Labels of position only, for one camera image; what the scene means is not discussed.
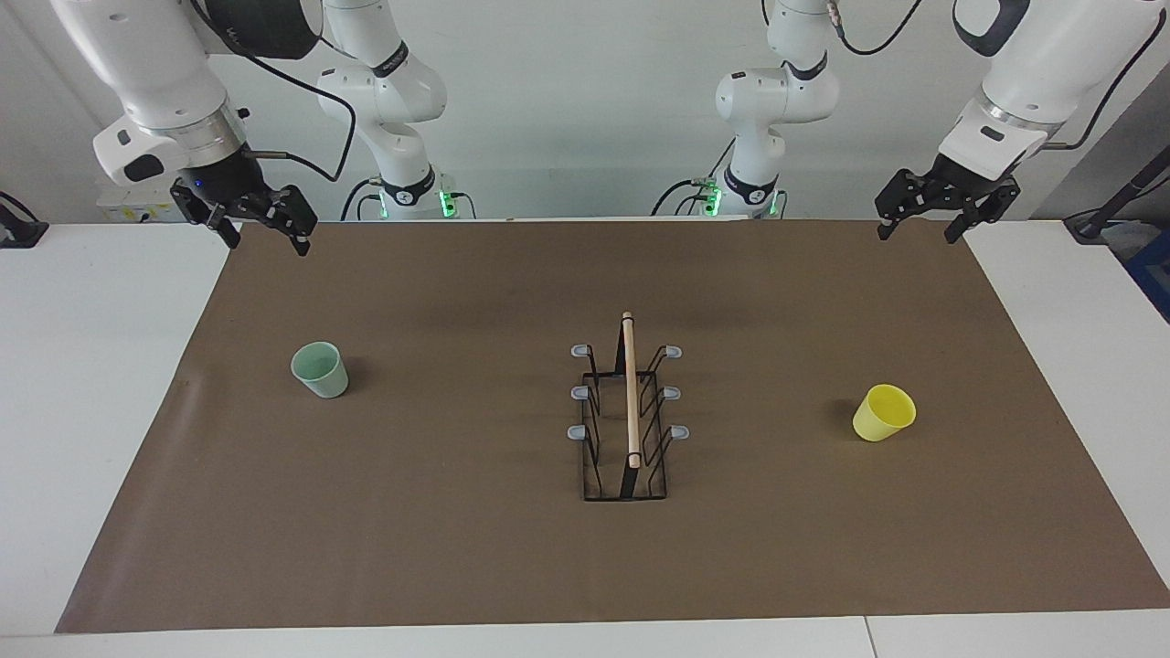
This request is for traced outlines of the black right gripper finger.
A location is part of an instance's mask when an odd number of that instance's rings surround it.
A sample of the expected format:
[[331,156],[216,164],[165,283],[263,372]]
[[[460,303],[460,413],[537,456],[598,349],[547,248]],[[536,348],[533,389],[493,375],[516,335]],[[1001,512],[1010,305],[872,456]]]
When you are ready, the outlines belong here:
[[310,237],[318,222],[318,217],[296,185],[242,196],[239,215],[288,238],[298,258],[309,253]]
[[238,226],[227,217],[225,206],[214,203],[206,204],[183,180],[176,180],[171,185],[171,198],[176,203],[176,208],[179,208],[188,224],[212,229],[229,249],[238,248]]

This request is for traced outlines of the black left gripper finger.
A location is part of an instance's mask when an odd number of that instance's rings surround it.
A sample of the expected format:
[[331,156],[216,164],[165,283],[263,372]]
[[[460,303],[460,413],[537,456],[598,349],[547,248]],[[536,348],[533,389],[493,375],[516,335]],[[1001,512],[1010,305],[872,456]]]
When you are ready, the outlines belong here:
[[930,174],[914,174],[908,167],[900,167],[875,196],[875,211],[880,218],[878,238],[889,240],[902,220],[935,210],[944,196],[944,180]]
[[958,213],[952,222],[944,229],[948,244],[957,244],[968,229],[977,228],[980,224],[994,224],[1011,207],[1020,193],[1014,174],[1006,176],[1002,181],[997,181],[994,187],[987,185],[978,186],[976,190],[954,191],[954,200],[961,203]]

